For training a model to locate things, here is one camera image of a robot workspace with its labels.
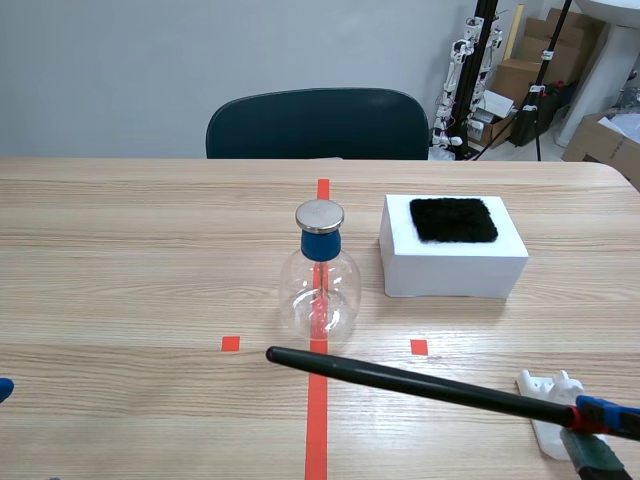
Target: blue clamp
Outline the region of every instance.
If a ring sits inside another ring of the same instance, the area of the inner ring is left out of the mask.
[[[580,413],[589,421],[614,430],[640,434],[640,409],[623,407],[600,398],[580,395],[576,399]]]
[[[13,392],[13,382],[8,378],[0,378],[0,403],[4,402]]]

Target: wooden table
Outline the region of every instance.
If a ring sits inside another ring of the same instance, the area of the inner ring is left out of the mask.
[[[564,368],[640,404],[640,197],[573,163],[0,160],[0,478],[304,478],[308,377],[268,364],[293,213],[332,179],[363,276],[333,353],[515,392]],[[383,293],[385,193],[500,195],[531,254],[506,303]],[[220,351],[240,335],[240,352]],[[430,356],[412,356],[427,339]],[[610,442],[640,476],[638,445]],[[330,381],[329,478],[577,478],[529,422]]]

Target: red tape marker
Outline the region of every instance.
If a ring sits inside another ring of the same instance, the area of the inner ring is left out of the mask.
[[[237,352],[240,350],[240,337],[222,337],[222,352]]]
[[[329,200],[328,179],[318,180],[318,199]],[[326,265],[316,263],[313,269],[313,288],[325,289],[329,285],[329,270]],[[328,304],[326,297],[315,302],[311,316],[311,351],[329,353],[329,341],[325,331]],[[304,465],[305,480],[327,480],[328,477],[328,420],[329,388],[326,377],[309,375],[309,398],[307,403],[307,451]]]
[[[411,353],[414,355],[429,355],[429,346],[426,340],[411,340]]]

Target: gray wall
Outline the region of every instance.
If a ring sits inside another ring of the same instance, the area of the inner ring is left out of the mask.
[[[0,156],[203,157],[218,107],[298,88],[397,89],[431,119],[475,4],[0,0]]]

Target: silver bottle cap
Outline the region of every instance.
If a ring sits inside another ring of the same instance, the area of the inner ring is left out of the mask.
[[[344,222],[344,210],[331,200],[310,200],[296,210],[296,223],[305,232],[326,235]]]

